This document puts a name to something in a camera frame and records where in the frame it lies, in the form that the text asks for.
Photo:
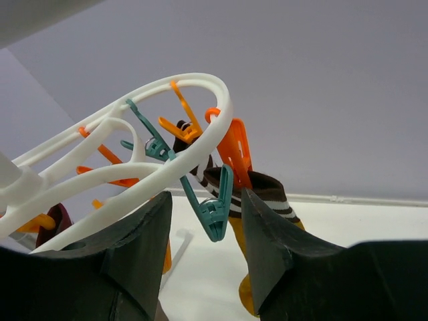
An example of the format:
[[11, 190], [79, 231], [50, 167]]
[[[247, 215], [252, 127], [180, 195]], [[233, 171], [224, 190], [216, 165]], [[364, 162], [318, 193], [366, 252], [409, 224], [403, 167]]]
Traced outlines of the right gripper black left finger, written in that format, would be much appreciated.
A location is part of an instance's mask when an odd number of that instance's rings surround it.
[[2, 320], [154, 320], [171, 227], [164, 191], [59, 251], [1, 249]]

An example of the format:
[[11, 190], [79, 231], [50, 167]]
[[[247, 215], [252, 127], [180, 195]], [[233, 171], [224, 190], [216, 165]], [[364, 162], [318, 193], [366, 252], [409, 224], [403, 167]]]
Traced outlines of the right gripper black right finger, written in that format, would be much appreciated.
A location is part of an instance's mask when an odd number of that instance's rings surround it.
[[426, 320], [427, 242], [346, 248], [311, 233], [296, 268], [302, 311], [289, 320]]

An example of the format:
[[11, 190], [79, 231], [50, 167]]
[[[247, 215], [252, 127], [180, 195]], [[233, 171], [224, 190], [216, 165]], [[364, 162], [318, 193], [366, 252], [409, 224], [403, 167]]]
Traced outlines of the maroon white striped sock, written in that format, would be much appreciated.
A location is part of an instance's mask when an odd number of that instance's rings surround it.
[[46, 229], [44, 227], [39, 228], [35, 247], [43, 245], [45, 242], [73, 225], [73, 221], [71, 220], [67, 209], [61, 203], [53, 206], [47, 212], [47, 216], [51, 217], [55, 221], [55, 226], [53, 229]]

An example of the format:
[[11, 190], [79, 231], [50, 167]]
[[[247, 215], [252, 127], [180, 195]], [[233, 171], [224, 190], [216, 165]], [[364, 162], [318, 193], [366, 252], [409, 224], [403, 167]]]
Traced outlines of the mustard brown striped sock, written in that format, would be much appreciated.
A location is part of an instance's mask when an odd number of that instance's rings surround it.
[[250, 171], [251, 188], [233, 189], [229, 222], [247, 262], [239, 297], [256, 318], [289, 320], [302, 311], [296, 275], [309, 234], [275, 178]]

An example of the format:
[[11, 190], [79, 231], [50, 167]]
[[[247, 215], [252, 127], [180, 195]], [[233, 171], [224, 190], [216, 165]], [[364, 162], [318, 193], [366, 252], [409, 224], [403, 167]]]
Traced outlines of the white round clip hanger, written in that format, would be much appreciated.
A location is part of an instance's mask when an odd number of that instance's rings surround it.
[[202, 129], [185, 99], [181, 105], [191, 121], [179, 130], [159, 118], [158, 123], [185, 142], [194, 138], [195, 156], [175, 154], [138, 103], [160, 94], [179, 93], [183, 87], [212, 92], [223, 114], [233, 104], [226, 84], [204, 73], [178, 74], [141, 86], [39, 146], [15, 159], [1, 157], [1, 236], [39, 231], [52, 220], [47, 212], [58, 203], [100, 185], [124, 187], [123, 192], [95, 206], [93, 212], [59, 233], [36, 252], [58, 251], [130, 215], [190, 172], [217, 147], [204, 152]]

